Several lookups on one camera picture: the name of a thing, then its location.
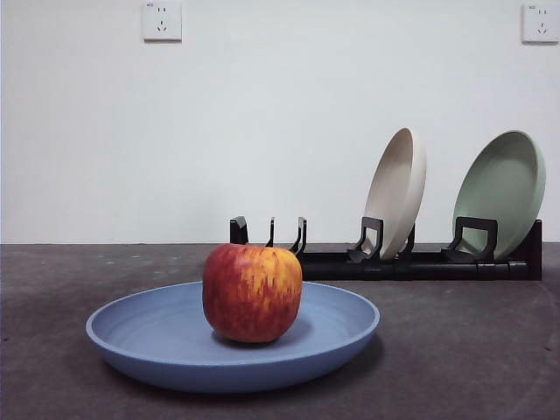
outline plate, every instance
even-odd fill
[[[115,369],[167,389],[241,393],[287,387],[344,365],[370,340],[377,308],[347,290],[304,282],[296,321],[265,345],[223,339],[202,310],[202,282],[147,290],[95,311],[86,332]]]
[[[401,129],[381,156],[364,212],[383,220],[382,260],[390,260],[403,248],[418,216],[425,182],[424,145],[409,129]],[[362,249],[371,252],[374,246],[375,232],[368,230]]]
[[[520,131],[496,137],[475,159],[463,180],[453,212],[458,216],[496,219],[496,260],[503,259],[523,241],[535,223],[543,203],[546,171],[543,154]],[[465,229],[458,249],[481,251],[486,232]]]

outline dish rack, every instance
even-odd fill
[[[230,242],[249,243],[244,216],[230,220]],[[463,229],[486,232],[486,246],[478,253],[459,250]],[[369,229],[375,231],[375,245],[370,253],[362,250]],[[389,261],[380,259],[383,244],[383,220],[362,217],[360,239],[346,252],[307,252],[307,220],[298,218],[297,239],[290,251],[300,261],[304,280],[541,280],[543,224],[536,220],[522,243],[506,258],[494,260],[497,244],[497,220],[458,217],[451,244],[434,252],[414,251],[415,228],[404,248]],[[274,246],[274,218],[270,220],[270,239]]]

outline white wall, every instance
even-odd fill
[[[0,0],[0,45],[2,44],[2,0]],[[3,54],[0,54],[0,81],[3,79],[2,77],[2,56]],[[2,85],[3,83],[0,83],[0,98],[2,98]],[[2,102],[0,100],[0,144],[2,145],[2,147],[0,147],[0,243],[2,243],[2,199],[1,197],[3,197],[2,195],[2,148],[4,147],[4,142],[2,141],[2,120],[3,118],[1,117],[2,115]]]
[[[419,241],[448,241],[460,183],[505,130],[548,160],[560,240],[560,45],[520,42],[521,1],[185,0],[146,45],[140,0],[2,1],[2,241],[251,241],[276,216],[354,241],[395,131],[427,144]]]

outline green plate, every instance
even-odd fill
[[[507,257],[523,241],[541,208],[546,172],[543,154],[531,138],[509,131],[495,138],[476,158],[459,190],[453,228],[458,216],[496,219],[496,260]],[[486,232],[465,229],[458,249],[481,251]]]

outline blue plate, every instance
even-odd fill
[[[287,387],[339,368],[379,323],[364,297],[304,283],[296,321],[266,345],[223,339],[202,310],[202,282],[147,290],[95,311],[86,332],[107,363],[162,388],[239,393]]]

